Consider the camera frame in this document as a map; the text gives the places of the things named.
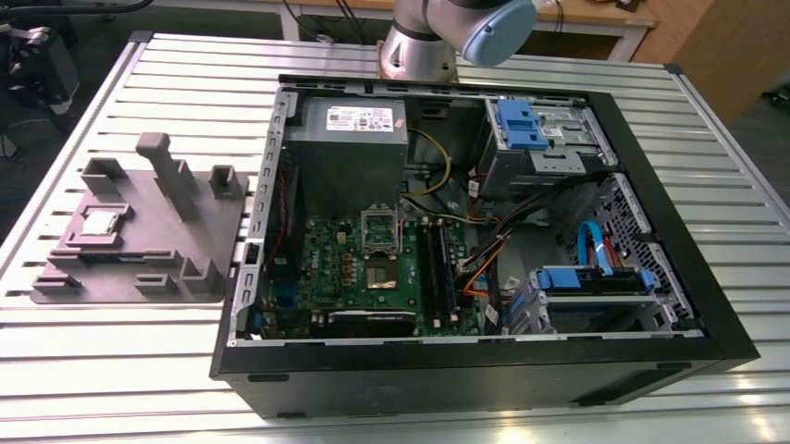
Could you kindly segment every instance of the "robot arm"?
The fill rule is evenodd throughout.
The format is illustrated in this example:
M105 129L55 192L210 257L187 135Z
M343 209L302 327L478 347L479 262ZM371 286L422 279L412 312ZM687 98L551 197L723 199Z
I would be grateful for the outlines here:
M531 0L400 0L382 49L386 78L450 82L455 51L478 67L499 65L535 25Z

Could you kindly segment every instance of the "ram slot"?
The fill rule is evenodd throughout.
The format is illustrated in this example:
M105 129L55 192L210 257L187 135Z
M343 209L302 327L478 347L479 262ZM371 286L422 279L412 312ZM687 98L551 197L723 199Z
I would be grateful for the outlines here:
M452 264L444 228L423 224L418 229L418 267L426 324L447 325L454 319Z
M442 288L442 299L444 300L444 310L442 314L444 315L444 319L450 322L455 322L458 320L458 316L455 314L458 310L458 303L455 301L455 287L454 281L455 276L452 274L452 263L450 257L450 243L447 241L447 229L440 226L436 230L436 235L439 237L439 245L440 245L440 273L442 273L442 281L443 281L443 288Z

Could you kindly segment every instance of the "slotted aluminum surface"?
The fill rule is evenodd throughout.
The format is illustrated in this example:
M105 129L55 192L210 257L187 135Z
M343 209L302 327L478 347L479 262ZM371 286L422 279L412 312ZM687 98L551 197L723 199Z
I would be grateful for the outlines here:
M31 302L31 282L85 189L79 168L92 156L116 157L125 168L148 168L134 154L136 134L164 131L175 157L190 162L192 171L230 164L255 173L278 74L375 77L375 57L372 47L164 34L127 46L0 250L7 259L0 259L0 438L790 440L786 208L763 188L762 177L749 172L753 165L717 130L705 105L683 91L683 79L659 66L519 56L495 69L460 61L459 74L468 83L615 96L763 355L729 374L694 377L621 407L263 421L228 387L207 377L219 304L57 307Z

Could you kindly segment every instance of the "power supply label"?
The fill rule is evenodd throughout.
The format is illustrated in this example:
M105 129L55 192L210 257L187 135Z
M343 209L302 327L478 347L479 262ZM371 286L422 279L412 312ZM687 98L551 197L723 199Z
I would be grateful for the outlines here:
M326 113L330 131L392 132L392 108L332 106Z

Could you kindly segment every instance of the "green motherboard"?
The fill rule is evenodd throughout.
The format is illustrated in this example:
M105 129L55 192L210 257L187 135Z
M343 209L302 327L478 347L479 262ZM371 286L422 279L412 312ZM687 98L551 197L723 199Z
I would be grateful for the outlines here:
M391 219L368 218L363 233L359 219L307 221L304 256L298 282L296 310L403 310L418 315L415 336L476 335L478 309L460 308L456 321L439 324L424 319L418 256L418 221L402 221L392 228ZM464 229L444 226L452 262L467 256ZM363 254L366 241L399 242L398 254ZM302 336L304 330L287 332Z

